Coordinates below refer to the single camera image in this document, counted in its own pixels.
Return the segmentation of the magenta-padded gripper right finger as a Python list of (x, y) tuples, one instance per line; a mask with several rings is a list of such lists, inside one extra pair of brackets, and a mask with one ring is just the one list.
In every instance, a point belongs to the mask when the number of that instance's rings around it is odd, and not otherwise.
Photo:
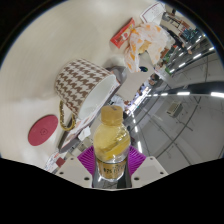
[(146, 157), (130, 147), (127, 167), (132, 188), (140, 188), (168, 175), (154, 156)]

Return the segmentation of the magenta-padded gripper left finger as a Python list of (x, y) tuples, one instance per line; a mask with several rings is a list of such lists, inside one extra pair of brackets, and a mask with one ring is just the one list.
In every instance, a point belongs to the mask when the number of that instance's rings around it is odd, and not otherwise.
[(56, 175), (81, 187), (91, 188), (95, 168), (94, 150), (89, 147), (78, 156), (70, 156)]

